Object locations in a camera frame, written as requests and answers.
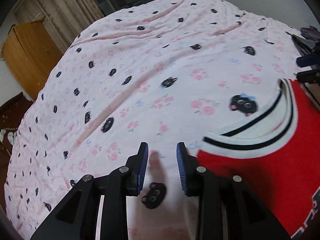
black object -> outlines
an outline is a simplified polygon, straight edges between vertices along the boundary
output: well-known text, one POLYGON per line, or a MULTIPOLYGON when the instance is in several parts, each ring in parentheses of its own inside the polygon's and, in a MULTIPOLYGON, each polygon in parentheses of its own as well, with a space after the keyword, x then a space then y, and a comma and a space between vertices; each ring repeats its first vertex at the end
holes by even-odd
POLYGON ((222 240, 221 202, 228 221, 228 240, 290 240, 277 218, 239 176, 216 176, 177 144, 177 161, 186 196, 199 196, 197 240, 222 240))
POLYGON ((230 109, 231 111, 239 110, 241 113, 244 113, 245 116, 250 116, 251 114, 257 112, 258 105, 256 101, 251 100, 248 97, 236 95, 231 98, 230 109))
POLYGON ((146 208, 155 209, 160 206, 166 194, 167 188, 163 183, 153 182, 149 186, 148 193, 141 198, 141 202, 146 208))
POLYGON ((320 84, 320 69, 312 69, 297 73, 299 83, 320 84))
POLYGON ((126 196, 140 194, 147 161, 148 144, 142 142, 138 154, 130 156, 125 166, 99 178, 83 176, 50 212, 31 240, 95 239, 102 195, 100 239, 127 240, 126 196))
POLYGON ((104 123, 104 125, 101 128, 101 131, 103 133, 106 133, 107 131, 109 131, 113 125, 113 122, 115 121, 115 119, 113 117, 109 117, 106 122, 104 123))

wardrobe door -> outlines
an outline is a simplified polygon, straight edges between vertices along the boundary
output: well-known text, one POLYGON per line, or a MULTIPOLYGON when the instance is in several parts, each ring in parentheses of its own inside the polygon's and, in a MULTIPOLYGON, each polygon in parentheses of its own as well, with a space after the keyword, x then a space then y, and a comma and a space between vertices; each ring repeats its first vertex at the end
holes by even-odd
POLYGON ((18 83, 33 100, 36 100, 45 81, 39 78, 36 67, 25 53, 13 29, 4 43, 1 54, 18 83))
POLYGON ((40 21, 17 25, 14 30, 39 75, 47 81, 51 70, 62 57, 61 51, 40 21))

beige curtain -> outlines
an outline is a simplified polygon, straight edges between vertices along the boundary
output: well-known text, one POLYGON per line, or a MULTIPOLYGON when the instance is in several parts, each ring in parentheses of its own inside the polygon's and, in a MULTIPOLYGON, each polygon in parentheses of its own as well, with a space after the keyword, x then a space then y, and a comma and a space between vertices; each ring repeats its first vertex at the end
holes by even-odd
POLYGON ((44 26, 63 53, 81 31, 104 17, 94 0, 22 0, 14 14, 19 23, 45 15, 44 26))

red jersey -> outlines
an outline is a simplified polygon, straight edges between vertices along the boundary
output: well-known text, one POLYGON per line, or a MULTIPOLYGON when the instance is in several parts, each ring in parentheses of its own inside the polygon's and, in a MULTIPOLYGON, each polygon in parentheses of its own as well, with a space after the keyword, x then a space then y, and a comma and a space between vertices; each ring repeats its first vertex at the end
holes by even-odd
POLYGON ((275 98, 241 122, 208 133, 200 165, 241 176, 293 238, 320 207, 320 113, 297 81, 279 80, 275 98))

pink flower print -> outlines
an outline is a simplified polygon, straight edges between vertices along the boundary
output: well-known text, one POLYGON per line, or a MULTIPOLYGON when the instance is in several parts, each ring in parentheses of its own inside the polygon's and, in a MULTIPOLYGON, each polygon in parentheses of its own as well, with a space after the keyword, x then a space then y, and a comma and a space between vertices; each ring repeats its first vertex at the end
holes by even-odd
POLYGON ((276 47, 277 51, 282 52, 283 48, 281 46, 276 47))
POLYGON ((203 77, 201 75, 195 75, 193 78, 195 80, 202 80, 203 77))
POLYGON ((157 98, 156 100, 153 101, 154 104, 158 104, 162 101, 162 98, 157 98))
POLYGON ((252 44, 253 44, 255 47, 258 47, 258 48, 261 47, 260 43, 257 42, 257 41, 253 42, 252 44))
POLYGON ((253 82, 261 82, 261 78, 260 77, 252 77, 251 80, 253 82))
POLYGON ((130 75, 131 73, 132 73, 132 70, 131 70, 131 69, 128 69, 128 70, 126 70, 126 72, 125 72, 126 75, 130 75))
POLYGON ((72 123, 71 125, 69 125, 68 129, 69 129, 70 132, 73 130, 74 126, 75 126, 74 123, 72 123))
POLYGON ((193 102, 191 103, 191 107, 192 107, 192 108, 200 108, 201 106, 202 106, 202 102, 199 101, 199 100, 193 101, 193 102))
POLYGON ((249 79, 249 76, 248 76, 248 75, 240 75, 240 77, 241 77, 243 80, 248 80, 248 79, 249 79))
POLYGON ((164 133, 164 132, 167 132, 168 130, 169 130, 169 128, 164 124, 160 125, 160 127, 159 127, 159 132, 164 133))
POLYGON ((133 132, 133 131, 134 131, 134 128, 137 128, 138 126, 139 126, 138 121, 136 121, 136 122, 130 122, 130 123, 127 125, 127 128, 129 129, 128 132, 133 132))
POLYGON ((142 73, 142 72, 144 72, 146 69, 147 69, 147 67, 141 67, 141 68, 139 68, 139 72, 142 73))
POLYGON ((205 107, 202 108, 202 112, 203 112, 204 114, 206 114, 206 115, 213 115, 214 112, 215 112, 215 110, 214 110, 214 108, 211 107, 211 106, 205 106, 205 107))
POLYGON ((116 150, 117 149, 117 143, 114 142, 110 145, 110 148, 113 149, 113 150, 116 150))
POLYGON ((129 230, 128 230, 128 234, 130 237, 135 237, 137 235, 137 233, 138 233, 137 228, 129 228, 129 230))
POLYGON ((115 161, 118 158, 118 155, 116 153, 111 154, 111 160, 115 161))
POLYGON ((171 101, 173 101, 173 97, 165 98, 164 101, 165 101, 165 102, 171 102, 171 101))
POLYGON ((199 73, 199 72, 200 72, 199 69, 194 69, 193 71, 191 71, 192 74, 197 74, 197 73, 199 73))
POLYGON ((109 56, 109 57, 113 57, 114 54, 115 54, 115 53, 113 52, 113 50, 109 50, 109 51, 108 51, 108 56, 109 56))
POLYGON ((79 162, 79 170, 81 172, 85 172, 86 167, 87 167, 87 163, 85 161, 80 161, 79 162))

